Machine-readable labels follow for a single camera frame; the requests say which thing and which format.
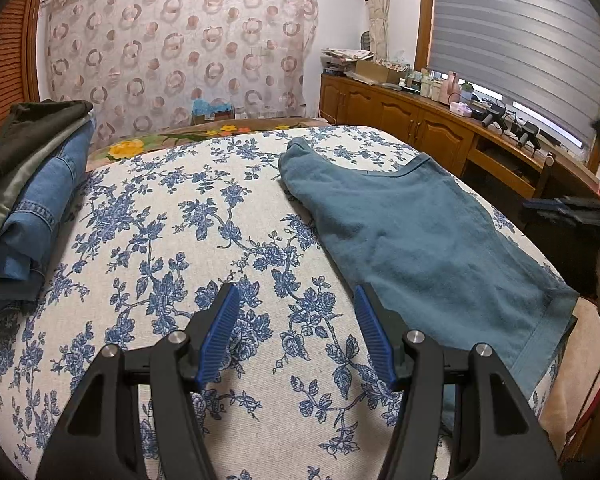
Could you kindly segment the teal blue pants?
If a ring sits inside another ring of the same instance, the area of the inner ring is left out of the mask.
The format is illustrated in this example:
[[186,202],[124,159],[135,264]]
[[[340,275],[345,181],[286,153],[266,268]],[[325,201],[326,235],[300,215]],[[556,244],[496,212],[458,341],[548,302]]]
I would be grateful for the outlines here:
[[501,232],[452,174],[426,154],[393,172],[348,169],[301,138],[279,170],[348,285],[369,284],[385,308],[439,344],[490,344],[530,396],[578,295]]

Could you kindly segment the wooden sideboard cabinet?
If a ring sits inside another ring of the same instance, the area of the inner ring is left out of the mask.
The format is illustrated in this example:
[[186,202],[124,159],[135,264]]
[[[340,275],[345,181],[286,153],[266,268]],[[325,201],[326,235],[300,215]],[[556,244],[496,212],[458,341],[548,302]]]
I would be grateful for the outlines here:
[[320,112],[333,125],[369,126],[431,155],[464,180],[486,176],[521,198],[597,197],[600,180],[556,150],[520,148],[516,136],[484,128],[407,92],[324,74]]

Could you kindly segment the black spare gripper near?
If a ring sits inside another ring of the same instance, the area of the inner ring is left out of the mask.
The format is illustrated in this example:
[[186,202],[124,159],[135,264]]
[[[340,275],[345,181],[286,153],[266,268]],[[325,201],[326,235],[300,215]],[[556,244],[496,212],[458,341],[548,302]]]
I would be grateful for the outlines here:
[[510,132],[517,138],[518,148],[530,145],[533,153],[541,148],[541,144],[538,141],[539,131],[539,127],[528,120],[524,124],[513,122],[510,126]]

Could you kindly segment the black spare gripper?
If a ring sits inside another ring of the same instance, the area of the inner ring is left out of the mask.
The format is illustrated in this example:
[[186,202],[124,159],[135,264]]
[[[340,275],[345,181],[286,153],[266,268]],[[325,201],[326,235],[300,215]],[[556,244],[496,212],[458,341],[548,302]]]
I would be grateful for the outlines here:
[[510,132],[517,138],[518,148],[530,145],[533,153],[541,148],[541,144],[538,141],[539,131],[539,127],[528,120],[524,124],[513,122],[510,126]]
[[469,108],[471,109],[471,117],[482,123],[484,128],[489,128],[490,125],[497,125],[501,132],[507,130],[507,125],[504,120],[506,108],[496,104],[484,104],[478,101],[470,101]]

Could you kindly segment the black spare gripper far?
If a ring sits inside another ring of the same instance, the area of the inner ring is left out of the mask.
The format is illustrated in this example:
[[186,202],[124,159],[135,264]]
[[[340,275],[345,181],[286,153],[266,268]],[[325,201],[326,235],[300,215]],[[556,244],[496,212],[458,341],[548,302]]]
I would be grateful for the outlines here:
[[506,108],[496,104],[484,104],[478,101],[470,101],[469,108],[471,109],[471,117],[482,123],[484,128],[489,128],[490,125],[497,125],[501,132],[507,130],[507,125],[504,120]]

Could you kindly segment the pink bottle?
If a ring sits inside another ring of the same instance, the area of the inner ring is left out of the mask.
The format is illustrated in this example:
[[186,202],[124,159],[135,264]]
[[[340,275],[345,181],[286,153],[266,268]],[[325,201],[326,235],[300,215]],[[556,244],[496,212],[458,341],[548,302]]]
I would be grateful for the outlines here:
[[452,103],[460,102],[462,88],[460,88],[460,78],[457,72],[449,72],[448,76],[442,81],[438,102],[450,106]]

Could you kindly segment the dark navy folded garment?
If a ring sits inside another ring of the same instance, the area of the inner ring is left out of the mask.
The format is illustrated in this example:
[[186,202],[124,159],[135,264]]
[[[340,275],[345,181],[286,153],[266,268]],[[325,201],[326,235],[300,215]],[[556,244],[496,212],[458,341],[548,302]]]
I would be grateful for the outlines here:
[[45,266],[0,244],[0,314],[33,307],[44,284],[45,271]]

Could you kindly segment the grey window blind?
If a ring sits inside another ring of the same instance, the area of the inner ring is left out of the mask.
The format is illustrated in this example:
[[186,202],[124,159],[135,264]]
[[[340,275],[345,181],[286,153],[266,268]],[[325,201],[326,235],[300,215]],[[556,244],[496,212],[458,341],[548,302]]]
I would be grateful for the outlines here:
[[600,117],[600,17],[588,0],[434,0],[428,65],[547,118],[578,148]]

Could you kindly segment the blue floral bed sheet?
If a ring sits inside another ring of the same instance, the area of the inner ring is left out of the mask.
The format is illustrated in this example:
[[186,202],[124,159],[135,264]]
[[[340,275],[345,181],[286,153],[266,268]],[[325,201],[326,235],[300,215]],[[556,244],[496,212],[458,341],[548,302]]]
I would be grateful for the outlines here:
[[224,136],[94,170],[60,220],[38,300],[0,316],[0,450],[33,478],[74,389],[107,344],[149,347],[211,306],[239,311],[193,407],[227,479],[373,479],[401,397],[377,376],[350,286],[284,185],[295,138],[348,169],[424,154],[370,127]]

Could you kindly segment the blue denim folded jeans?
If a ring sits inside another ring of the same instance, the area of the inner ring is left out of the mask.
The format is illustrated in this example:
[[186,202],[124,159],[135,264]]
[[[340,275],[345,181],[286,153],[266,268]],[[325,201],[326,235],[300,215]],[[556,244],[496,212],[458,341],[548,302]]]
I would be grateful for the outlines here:
[[83,179],[94,130],[87,120],[30,177],[0,232],[0,278],[25,281],[46,271],[60,220]]

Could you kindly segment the brown cardboard box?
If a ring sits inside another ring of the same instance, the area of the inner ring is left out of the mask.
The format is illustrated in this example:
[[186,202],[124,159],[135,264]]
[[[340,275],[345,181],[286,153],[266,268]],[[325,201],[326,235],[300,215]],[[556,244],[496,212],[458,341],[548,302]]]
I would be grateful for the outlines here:
[[375,84],[398,84],[405,77],[405,72],[380,65],[373,61],[359,60],[356,62],[355,71],[358,76],[373,81]]

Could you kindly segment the grey green folded garment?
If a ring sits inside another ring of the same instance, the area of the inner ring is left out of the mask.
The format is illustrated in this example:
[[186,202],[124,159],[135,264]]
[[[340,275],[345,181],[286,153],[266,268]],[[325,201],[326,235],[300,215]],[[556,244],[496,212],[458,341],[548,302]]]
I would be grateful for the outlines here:
[[42,148],[39,148],[32,155],[12,170],[6,177],[0,180],[0,232],[3,224],[10,212],[14,209],[18,197],[22,190],[28,185],[30,179],[46,163],[47,159],[59,154],[62,147],[69,139],[79,132],[84,126],[87,126],[89,132],[93,132],[95,127],[95,113],[91,110],[85,116],[76,120],[62,129],[57,136],[48,141]]

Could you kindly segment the stack of papers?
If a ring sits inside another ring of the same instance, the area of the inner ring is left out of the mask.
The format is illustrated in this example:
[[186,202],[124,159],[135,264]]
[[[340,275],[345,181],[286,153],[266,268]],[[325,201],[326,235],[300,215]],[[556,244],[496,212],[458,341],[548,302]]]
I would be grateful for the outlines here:
[[321,63],[323,72],[331,75],[344,75],[354,72],[358,61],[371,61],[373,52],[355,49],[323,49]]

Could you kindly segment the colourful flower blanket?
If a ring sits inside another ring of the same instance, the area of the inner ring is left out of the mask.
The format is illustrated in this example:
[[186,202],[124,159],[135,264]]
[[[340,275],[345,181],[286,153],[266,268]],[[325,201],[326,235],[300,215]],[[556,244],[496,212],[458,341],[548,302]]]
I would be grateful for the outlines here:
[[227,119],[219,122],[204,122],[201,125],[187,126],[155,133],[141,134],[129,139],[119,140],[104,148],[99,148],[88,156],[86,171],[120,162],[134,156],[175,148],[224,136],[259,133],[270,130],[286,130],[328,126],[324,118],[264,118],[264,119]]

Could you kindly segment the cream lace side curtain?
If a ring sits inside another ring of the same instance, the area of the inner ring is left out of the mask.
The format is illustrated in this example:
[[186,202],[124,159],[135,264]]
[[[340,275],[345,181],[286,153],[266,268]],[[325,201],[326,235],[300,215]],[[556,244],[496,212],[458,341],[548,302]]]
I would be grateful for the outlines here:
[[390,0],[367,0],[370,50],[376,58],[388,55]]

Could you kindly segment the dark olive folded garment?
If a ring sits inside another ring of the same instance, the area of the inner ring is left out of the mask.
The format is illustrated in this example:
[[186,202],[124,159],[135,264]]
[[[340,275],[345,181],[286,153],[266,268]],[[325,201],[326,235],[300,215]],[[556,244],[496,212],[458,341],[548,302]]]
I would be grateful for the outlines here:
[[92,109],[93,104],[83,100],[12,105],[0,129],[0,181]]

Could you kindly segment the cardboard box with blue cloth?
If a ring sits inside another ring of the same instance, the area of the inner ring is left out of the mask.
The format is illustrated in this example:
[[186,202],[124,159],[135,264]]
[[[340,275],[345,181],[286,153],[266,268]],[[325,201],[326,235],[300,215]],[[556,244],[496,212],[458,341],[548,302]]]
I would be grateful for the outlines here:
[[190,123],[193,126],[206,124],[207,122],[222,122],[235,118],[234,106],[230,103],[216,99],[211,102],[204,99],[193,100]]

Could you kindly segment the pink circle pattern curtain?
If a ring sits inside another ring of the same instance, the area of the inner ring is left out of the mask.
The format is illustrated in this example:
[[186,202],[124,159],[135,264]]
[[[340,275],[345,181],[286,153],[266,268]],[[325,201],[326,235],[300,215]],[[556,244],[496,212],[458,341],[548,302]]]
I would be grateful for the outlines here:
[[46,0],[56,101],[93,104],[92,148],[190,125],[193,100],[302,117],[317,0]]

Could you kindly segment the brown louvred wardrobe door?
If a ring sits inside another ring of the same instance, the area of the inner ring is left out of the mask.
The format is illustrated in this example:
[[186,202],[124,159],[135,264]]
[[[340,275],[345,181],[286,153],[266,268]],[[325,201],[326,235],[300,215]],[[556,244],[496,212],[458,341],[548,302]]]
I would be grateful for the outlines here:
[[0,13],[0,129],[10,107],[38,102],[36,32],[41,0],[8,0]]

